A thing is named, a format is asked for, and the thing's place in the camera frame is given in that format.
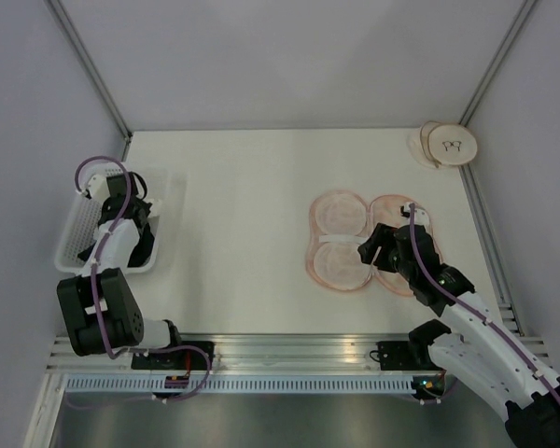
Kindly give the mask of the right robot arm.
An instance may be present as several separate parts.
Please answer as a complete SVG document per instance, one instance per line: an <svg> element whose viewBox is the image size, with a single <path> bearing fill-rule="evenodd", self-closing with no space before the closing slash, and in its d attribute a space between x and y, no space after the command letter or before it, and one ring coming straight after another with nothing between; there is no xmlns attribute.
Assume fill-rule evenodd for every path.
<svg viewBox="0 0 560 448"><path fill-rule="evenodd" d="M502 420L517 447L560 447L560 374L497 322L468 278L443 263L420 225L379 224L363 263L397 273L435 319L412 330L407 356L451 373Z"/></svg>

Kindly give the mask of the floral laundry bag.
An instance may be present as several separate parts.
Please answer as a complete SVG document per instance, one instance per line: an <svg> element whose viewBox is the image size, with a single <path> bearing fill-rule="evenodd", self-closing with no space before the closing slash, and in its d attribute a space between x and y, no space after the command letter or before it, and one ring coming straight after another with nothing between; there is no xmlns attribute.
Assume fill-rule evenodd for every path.
<svg viewBox="0 0 560 448"><path fill-rule="evenodd" d="M411 297L406 281L397 273L384 273L360 261L358 247L378 224L399 228L409 223L401 213L413 200L387 194L366 203L349 190L334 190L315 199L309 210L310 240L306 271L319 285L352 293L376 281L388 291Z"/></svg>

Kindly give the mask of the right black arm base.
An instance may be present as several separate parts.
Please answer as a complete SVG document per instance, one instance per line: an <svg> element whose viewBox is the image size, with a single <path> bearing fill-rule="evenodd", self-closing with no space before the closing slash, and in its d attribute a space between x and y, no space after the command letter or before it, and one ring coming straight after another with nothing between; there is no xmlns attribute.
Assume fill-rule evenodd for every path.
<svg viewBox="0 0 560 448"><path fill-rule="evenodd" d="M431 362L416 358L405 341L379 341L370 350L369 358L378 363L382 371L433 371Z"/></svg>

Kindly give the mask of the black garment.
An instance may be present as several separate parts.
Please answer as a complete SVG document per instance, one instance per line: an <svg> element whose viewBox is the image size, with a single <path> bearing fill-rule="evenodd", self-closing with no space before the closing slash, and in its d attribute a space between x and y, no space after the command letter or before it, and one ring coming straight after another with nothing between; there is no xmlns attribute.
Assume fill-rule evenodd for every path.
<svg viewBox="0 0 560 448"><path fill-rule="evenodd" d="M138 229L128 219L109 231L106 224L95 231L96 241L77 254L88 272L94 262L98 272L121 268L125 272L142 272L147 268L155 244L155 236L139 236Z"/></svg>

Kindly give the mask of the aluminium rail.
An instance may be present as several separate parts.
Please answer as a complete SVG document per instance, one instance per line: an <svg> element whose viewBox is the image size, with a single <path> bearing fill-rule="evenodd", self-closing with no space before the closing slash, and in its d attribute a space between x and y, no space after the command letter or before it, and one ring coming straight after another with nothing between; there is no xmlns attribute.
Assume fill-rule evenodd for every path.
<svg viewBox="0 0 560 448"><path fill-rule="evenodd" d="M214 372L227 374L363 374L380 370L369 352L380 341L403 341L404 334L188 334L192 342L214 344ZM132 356L77 356L69 340L58 337L47 370L60 373L122 373Z"/></svg>

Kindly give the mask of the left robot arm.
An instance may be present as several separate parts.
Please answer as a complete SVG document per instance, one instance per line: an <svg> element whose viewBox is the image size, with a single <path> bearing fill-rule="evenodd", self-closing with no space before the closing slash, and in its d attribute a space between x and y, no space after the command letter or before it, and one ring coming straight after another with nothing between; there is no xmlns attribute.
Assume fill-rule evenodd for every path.
<svg viewBox="0 0 560 448"><path fill-rule="evenodd" d="M175 324L145 319L125 277L150 261L156 244L147 183L135 172L96 175L85 195L101 204L94 243L77 254L84 262L80 273L56 288L74 352L117 358L126 351L152 350L164 369L176 369L185 347Z"/></svg>

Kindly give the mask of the white plastic basket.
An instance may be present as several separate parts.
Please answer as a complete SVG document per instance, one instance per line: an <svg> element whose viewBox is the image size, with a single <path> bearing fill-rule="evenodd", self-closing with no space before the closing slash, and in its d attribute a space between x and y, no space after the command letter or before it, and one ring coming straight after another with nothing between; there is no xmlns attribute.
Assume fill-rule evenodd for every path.
<svg viewBox="0 0 560 448"><path fill-rule="evenodd" d="M100 159L99 161L83 163L82 168L76 173L75 182L77 191L79 191L86 187L93 175L104 175L108 178L112 175L124 174L127 182L127 193L123 206L126 206L131 196L129 172L140 174L147 183L147 202L153 205L148 222L155 236L155 244L147 268L144 271L124 272L146 273L155 265L159 255L161 239L170 216L171 174L166 169L158 166ZM102 203L85 199L79 194L76 195L54 259L58 271L83 276L90 274L90 269L88 272L83 270L85 263L77 258L77 254L96 241L95 231L101 226L98 224L98 221L101 217L102 205ZM121 218L122 213L123 211L120 211L114 220L105 223L109 231L114 230L121 221L125 220Z"/></svg>

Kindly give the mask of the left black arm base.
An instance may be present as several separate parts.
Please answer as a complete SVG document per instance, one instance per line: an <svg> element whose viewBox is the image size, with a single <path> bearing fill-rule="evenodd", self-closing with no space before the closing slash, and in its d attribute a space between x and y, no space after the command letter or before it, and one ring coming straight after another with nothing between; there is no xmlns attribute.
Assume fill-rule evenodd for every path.
<svg viewBox="0 0 560 448"><path fill-rule="evenodd" d="M214 361L215 344L212 341L187 341L189 349L169 353L135 354L131 369L134 371L206 371Z"/></svg>

